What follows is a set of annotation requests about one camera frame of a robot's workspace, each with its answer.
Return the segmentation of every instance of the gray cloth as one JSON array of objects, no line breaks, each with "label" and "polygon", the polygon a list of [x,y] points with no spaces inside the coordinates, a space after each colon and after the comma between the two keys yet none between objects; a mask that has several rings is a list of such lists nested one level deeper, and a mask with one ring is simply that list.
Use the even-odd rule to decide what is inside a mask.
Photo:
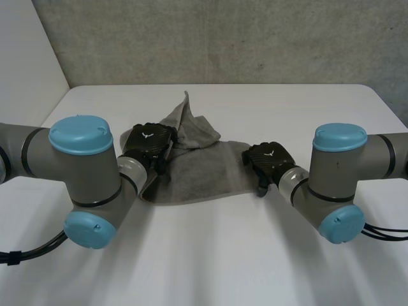
[{"label": "gray cloth", "polygon": [[[155,205],[178,205],[252,193],[258,185],[251,167],[244,167],[242,142],[220,142],[220,134],[203,116],[194,117],[189,96],[160,123],[178,131],[178,142],[168,151],[168,174],[150,172],[141,199]],[[130,131],[120,137],[123,148]]]}]

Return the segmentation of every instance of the white tabletop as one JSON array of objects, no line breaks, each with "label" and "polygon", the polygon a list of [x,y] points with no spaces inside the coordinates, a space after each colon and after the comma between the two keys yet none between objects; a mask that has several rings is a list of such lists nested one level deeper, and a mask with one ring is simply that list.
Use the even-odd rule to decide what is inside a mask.
[{"label": "white tabletop", "polygon": [[[158,122],[190,94],[222,140],[277,141],[309,168],[315,128],[350,122],[368,133],[407,131],[362,85],[129,85],[70,90],[44,126],[67,116],[105,118],[115,137]],[[408,228],[407,182],[359,184],[371,224]],[[0,251],[28,251],[62,228],[64,184],[16,178],[0,186]],[[136,203],[105,250],[64,242],[0,267],[0,305],[407,305],[408,242],[360,235],[333,245],[276,189],[174,207]]]}]

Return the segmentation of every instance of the gray robot arm segment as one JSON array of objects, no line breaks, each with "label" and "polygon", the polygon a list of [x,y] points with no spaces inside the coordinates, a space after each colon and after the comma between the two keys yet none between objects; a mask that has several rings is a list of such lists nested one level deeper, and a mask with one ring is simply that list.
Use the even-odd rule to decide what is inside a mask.
[{"label": "gray robot arm segment", "polygon": [[131,157],[117,160],[103,119],[77,116],[51,129],[0,124],[0,184],[17,176],[63,181],[74,206],[65,233],[100,249],[115,236],[147,170]]}]

